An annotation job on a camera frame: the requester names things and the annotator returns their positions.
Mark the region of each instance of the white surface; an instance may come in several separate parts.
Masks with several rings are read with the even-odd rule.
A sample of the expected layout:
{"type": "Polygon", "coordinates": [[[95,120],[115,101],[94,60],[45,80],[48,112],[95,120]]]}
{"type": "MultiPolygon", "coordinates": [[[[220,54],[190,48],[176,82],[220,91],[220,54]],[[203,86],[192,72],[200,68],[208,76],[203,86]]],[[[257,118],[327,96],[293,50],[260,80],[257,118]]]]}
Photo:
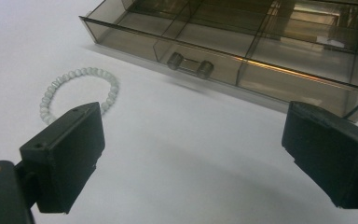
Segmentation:
{"type": "MultiPolygon", "coordinates": [[[[19,161],[46,127],[39,103],[56,76],[95,66],[121,81],[96,172],[69,215],[34,207],[37,223],[358,223],[281,147],[284,114],[90,50],[77,16],[100,1],[0,1],[0,160],[19,161]]],[[[107,92],[98,78],[71,81],[52,110],[107,92]]]]}

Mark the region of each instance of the pearl bracelet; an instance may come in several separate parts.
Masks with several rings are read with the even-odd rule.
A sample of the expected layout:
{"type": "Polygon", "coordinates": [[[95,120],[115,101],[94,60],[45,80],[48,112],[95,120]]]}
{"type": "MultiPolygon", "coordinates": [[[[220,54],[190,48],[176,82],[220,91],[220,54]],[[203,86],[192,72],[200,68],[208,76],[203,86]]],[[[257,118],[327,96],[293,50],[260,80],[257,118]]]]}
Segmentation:
{"type": "Polygon", "coordinates": [[[101,104],[101,115],[103,115],[111,105],[116,101],[119,84],[117,78],[111,73],[99,68],[82,68],[75,71],[71,71],[68,74],[64,74],[61,77],[57,77],[55,81],[51,83],[48,90],[45,92],[40,104],[40,118],[47,124],[51,124],[56,118],[50,113],[49,106],[56,90],[65,82],[81,76],[95,76],[105,79],[110,83],[110,92],[106,98],[106,101],[101,104]]]}

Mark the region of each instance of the black device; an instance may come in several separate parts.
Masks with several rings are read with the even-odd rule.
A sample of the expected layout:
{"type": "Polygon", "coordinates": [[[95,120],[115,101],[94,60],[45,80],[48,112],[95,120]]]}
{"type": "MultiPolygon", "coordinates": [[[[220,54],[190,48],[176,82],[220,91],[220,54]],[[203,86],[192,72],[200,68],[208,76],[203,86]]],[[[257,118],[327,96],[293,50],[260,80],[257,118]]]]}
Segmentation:
{"type": "Polygon", "coordinates": [[[34,223],[34,203],[69,213],[103,149],[99,103],[66,112],[20,148],[20,163],[0,161],[0,224],[34,223]]]}
{"type": "Polygon", "coordinates": [[[358,127],[316,105],[291,102],[282,145],[337,207],[358,209],[358,127]]]}

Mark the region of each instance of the transparent plastic drawer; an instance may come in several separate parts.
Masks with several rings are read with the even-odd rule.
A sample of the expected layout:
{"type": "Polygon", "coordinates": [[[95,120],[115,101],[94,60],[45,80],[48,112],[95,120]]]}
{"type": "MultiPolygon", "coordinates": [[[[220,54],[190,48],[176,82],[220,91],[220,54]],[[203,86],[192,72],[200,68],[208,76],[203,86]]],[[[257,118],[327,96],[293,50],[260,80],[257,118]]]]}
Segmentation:
{"type": "Polygon", "coordinates": [[[105,0],[94,42],[358,120],[358,0],[105,0]]]}

